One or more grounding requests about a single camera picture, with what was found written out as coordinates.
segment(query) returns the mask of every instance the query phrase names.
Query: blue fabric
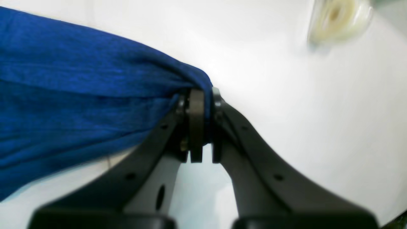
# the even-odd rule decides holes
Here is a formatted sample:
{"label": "blue fabric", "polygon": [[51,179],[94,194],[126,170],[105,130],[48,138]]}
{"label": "blue fabric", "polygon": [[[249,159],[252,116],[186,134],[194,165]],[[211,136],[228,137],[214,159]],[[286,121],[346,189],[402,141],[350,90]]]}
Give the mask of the blue fabric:
{"label": "blue fabric", "polygon": [[201,70],[112,34],[0,7],[0,200],[134,146]]}

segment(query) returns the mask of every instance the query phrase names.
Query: white table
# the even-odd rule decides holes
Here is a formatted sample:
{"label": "white table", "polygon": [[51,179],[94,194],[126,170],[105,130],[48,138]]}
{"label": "white table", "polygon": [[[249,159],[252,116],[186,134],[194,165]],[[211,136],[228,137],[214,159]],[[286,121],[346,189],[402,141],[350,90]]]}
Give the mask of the white table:
{"label": "white table", "polygon": [[[368,208],[381,225],[407,209],[407,38],[381,15],[362,36],[312,52],[305,45],[311,0],[0,5],[121,35],[203,69],[224,99],[310,179]],[[210,163],[209,150],[203,164],[180,169],[170,215],[181,229],[226,229],[237,217],[230,178]],[[0,204],[0,227],[25,228],[36,207],[119,159],[28,185]]]}

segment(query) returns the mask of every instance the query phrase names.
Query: screw hole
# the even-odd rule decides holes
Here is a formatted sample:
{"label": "screw hole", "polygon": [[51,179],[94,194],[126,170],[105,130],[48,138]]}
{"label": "screw hole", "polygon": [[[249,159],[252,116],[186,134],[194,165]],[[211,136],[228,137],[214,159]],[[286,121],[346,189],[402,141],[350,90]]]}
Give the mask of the screw hole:
{"label": "screw hole", "polygon": [[125,178],[126,178],[126,180],[128,180],[128,181],[134,180],[134,179],[136,178],[136,174],[134,174],[133,172],[132,172],[132,173],[128,173],[128,174],[126,174]]}
{"label": "screw hole", "polygon": [[155,203],[156,211],[159,211],[162,206],[162,202],[164,201],[164,194],[165,194],[165,187],[164,187],[164,185],[161,185],[160,190],[158,191],[158,195],[157,195],[157,202]]}
{"label": "screw hole", "polygon": [[274,175],[274,179],[276,179],[276,180],[278,180],[278,181],[283,181],[283,180],[284,180],[284,177],[281,176],[280,174],[275,174],[275,175]]}

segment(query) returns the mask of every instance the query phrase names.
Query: mounting hole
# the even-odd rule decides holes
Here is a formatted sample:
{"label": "mounting hole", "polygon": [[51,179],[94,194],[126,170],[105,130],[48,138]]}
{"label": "mounting hole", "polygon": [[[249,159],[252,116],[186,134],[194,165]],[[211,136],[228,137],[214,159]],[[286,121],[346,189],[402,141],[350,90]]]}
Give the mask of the mounting hole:
{"label": "mounting hole", "polygon": [[158,191],[158,195],[157,195],[157,201],[155,203],[155,210],[159,211],[161,206],[162,206],[162,202],[164,201],[164,194],[165,194],[165,186],[161,185],[159,191]]}
{"label": "mounting hole", "polygon": [[166,123],[161,124],[161,129],[165,130],[167,128],[168,128],[168,124],[166,124]]}
{"label": "mounting hole", "polygon": [[278,181],[282,181],[282,180],[284,180],[284,177],[281,176],[280,174],[274,174],[274,179],[276,179]]}
{"label": "mounting hole", "polygon": [[132,173],[128,173],[128,174],[126,174],[125,178],[126,178],[126,180],[128,180],[128,181],[134,180],[134,179],[136,178],[136,174],[133,173],[133,172],[132,172]]}

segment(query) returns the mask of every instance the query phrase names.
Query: blue cloth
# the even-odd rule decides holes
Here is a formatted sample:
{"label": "blue cloth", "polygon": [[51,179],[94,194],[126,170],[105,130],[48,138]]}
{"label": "blue cloth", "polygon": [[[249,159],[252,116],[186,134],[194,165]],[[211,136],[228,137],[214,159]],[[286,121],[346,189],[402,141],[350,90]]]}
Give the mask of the blue cloth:
{"label": "blue cloth", "polygon": [[0,200],[143,141],[201,70],[102,31],[0,7]]}

